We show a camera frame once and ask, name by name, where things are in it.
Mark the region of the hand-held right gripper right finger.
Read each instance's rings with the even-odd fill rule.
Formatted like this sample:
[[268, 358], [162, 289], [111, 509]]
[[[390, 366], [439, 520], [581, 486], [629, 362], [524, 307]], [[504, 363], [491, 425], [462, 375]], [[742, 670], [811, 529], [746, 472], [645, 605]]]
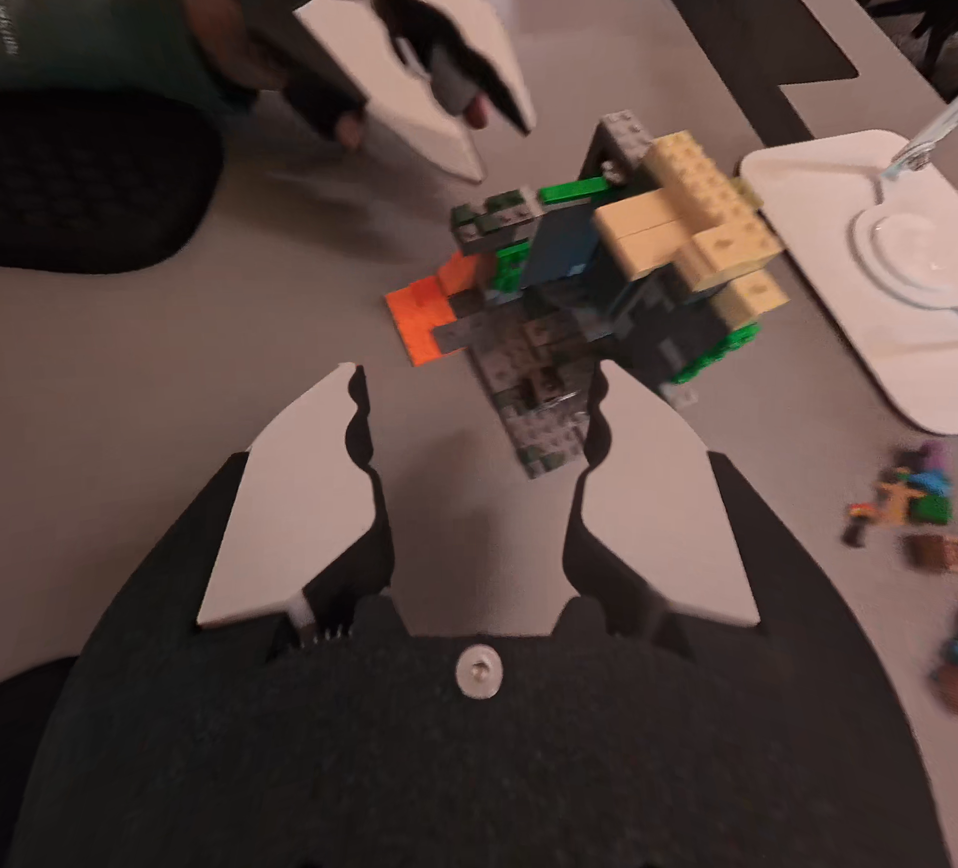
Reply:
[[650, 636], [677, 614], [734, 628], [760, 612], [709, 449], [677, 411], [612, 360], [588, 397], [586, 468], [563, 572], [612, 635]]

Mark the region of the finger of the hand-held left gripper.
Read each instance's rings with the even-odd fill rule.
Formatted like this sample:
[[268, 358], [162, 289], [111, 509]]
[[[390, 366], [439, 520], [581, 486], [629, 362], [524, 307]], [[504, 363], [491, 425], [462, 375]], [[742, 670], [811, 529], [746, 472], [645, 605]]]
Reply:
[[485, 169], [464, 125], [394, 50], [385, 23], [359, 0], [309, 0], [298, 22], [365, 99], [367, 114], [451, 177], [480, 183]]
[[530, 134], [536, 116], [506, 28], [490, 0], [411, 0], [407, 29], [424, 32], [458, 73], [513, 126]]

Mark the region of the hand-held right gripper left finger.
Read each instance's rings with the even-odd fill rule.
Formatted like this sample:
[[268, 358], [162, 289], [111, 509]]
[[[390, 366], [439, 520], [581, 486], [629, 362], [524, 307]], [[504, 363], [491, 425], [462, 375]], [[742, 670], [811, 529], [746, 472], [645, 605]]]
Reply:
[[300, 634], [344, 636], [359, 603], [390, 587], [395, 553], [370, 410], [363, 367], [344, 362], [258, 433], [199, 629], [279, 614]]

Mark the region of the grey tan lego building model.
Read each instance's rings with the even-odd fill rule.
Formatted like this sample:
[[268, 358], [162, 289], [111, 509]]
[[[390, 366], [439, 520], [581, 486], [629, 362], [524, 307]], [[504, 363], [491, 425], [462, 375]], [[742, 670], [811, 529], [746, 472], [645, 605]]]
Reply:
[[676, 406], [787, 303], [759, 211], [689, 132], [610, 113], [576, 180], [454, 207], [452, 256], [385, 304], [414, 366], [468, 355], [535, 479], [580, 456], [602, 360]]

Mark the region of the grey desk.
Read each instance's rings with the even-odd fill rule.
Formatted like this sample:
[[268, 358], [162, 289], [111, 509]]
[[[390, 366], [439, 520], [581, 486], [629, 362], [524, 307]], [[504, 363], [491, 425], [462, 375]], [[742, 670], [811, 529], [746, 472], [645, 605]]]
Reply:
[[[2, 270], [2, 678], [75, 654], [225, 459], [344, 361], [366, 370], [375, 466], [417, 635], [544, 635], [572, 589], [560, 549], [584, 463], [529, 480], [462, 354], [411, 367], [383, 296], [448, 258], [452, 205], [579, 171], [599, 116], [691, 131], [724, 169], [760, 138], [671, 0], [494, 0], [537, 112], [496, 119], [487, 180], [446, 180], [389, 133], [324, 159], [273, 99], [227, 140], [195, 238], [144, 271]], [[814, 135], [910, 132], [939, 100], [850, 0], [808, 0], [859, 76], [784, 87]], [[789, 296], [681, 413], [828, 574], [894, 683], [956, 858], [956, 718], [928, 688], [956, 588], [894, 531], [841, 544], [893, 447], [920, 437], [779, 258]]]

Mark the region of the person's left hand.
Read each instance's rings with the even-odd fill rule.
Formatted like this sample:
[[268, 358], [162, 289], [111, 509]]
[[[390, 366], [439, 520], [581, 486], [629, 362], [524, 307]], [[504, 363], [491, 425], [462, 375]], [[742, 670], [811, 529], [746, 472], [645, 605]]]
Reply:
[[250, 92], [279, 92], [288, 85], [286, 66], [250, 34], [238, 0], [182, 0], [182, 6], [218, 80]]

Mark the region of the lego torch piece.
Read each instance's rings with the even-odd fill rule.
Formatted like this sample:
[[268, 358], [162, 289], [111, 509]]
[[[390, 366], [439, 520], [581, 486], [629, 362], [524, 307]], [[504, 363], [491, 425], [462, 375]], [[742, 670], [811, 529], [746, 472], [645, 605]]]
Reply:
[[850, 504], [846, 526], [841, 536], [842, 543], [854, 549], [864, 547], [868, 528], [877, 520], [878, 515], [878, 506], [874, 502]]

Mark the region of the green purple lego figure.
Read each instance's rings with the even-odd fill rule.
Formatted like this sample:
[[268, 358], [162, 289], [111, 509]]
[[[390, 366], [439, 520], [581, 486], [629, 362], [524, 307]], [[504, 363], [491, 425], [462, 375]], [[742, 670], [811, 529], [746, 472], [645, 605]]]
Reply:
[[956, 468], [944, 440], [900, 445], [891, 452], [889, 467], [880, 472], [875, 489], [878, 521], [945, 527], [956, 506]]

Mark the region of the brown lego block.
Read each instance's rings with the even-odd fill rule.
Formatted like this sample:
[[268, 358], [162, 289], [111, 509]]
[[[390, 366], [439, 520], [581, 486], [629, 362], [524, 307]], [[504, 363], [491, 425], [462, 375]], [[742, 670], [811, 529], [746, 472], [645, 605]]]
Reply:
[[904, 539], [907, 561], [916, 569], [935, 574], [957, 573], [957, 537], [929, 532]]

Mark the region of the white book stand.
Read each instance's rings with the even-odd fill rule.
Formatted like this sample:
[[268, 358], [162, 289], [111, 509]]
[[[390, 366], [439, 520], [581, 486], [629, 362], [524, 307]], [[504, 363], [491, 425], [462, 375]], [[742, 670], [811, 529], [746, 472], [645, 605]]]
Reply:
[[957, 192], [931, 162], [957, 102], [910, 140], [871, 130], [745, 156], [760, 213], [892, 406], [957, 432]]

